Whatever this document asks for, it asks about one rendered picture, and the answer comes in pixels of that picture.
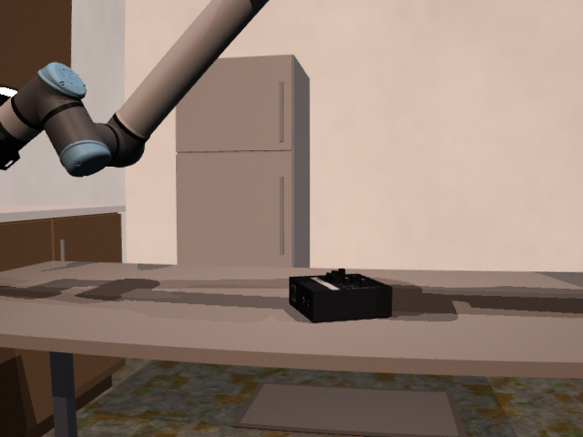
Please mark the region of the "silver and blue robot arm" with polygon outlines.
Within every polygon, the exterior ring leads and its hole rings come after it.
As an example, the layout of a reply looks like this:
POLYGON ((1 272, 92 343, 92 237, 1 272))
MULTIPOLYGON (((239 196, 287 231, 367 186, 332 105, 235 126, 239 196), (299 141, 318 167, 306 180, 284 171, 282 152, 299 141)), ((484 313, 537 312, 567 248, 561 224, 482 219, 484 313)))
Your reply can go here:
POLYGON ((0 122, 22 141, 45 130, 73 177, 131 166, 150 135, 268 1, 211 0, 106 124, 92 121, 81 101, 84 82, 57 62, 0 106, 0 122))

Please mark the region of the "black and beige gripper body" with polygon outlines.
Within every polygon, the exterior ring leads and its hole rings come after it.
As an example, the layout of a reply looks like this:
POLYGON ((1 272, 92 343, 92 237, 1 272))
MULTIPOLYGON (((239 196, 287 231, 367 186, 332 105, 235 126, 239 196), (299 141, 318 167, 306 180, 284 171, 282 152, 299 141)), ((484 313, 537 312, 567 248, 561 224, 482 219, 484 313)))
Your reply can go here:
POLYGON ((0 146, 0 169, 7 170, 20 158, 18 151, 30 141, 22 141, 14 138, 4 129, 4 127, 1 125, 1 122, 0 131, 6 136, 5 144, 0 146), (13 139, 13 141, 10 139, 13 139), (5 165, 10 162, 9 160, 12 160, 13 162, 8 167, 5 167, 5 165))

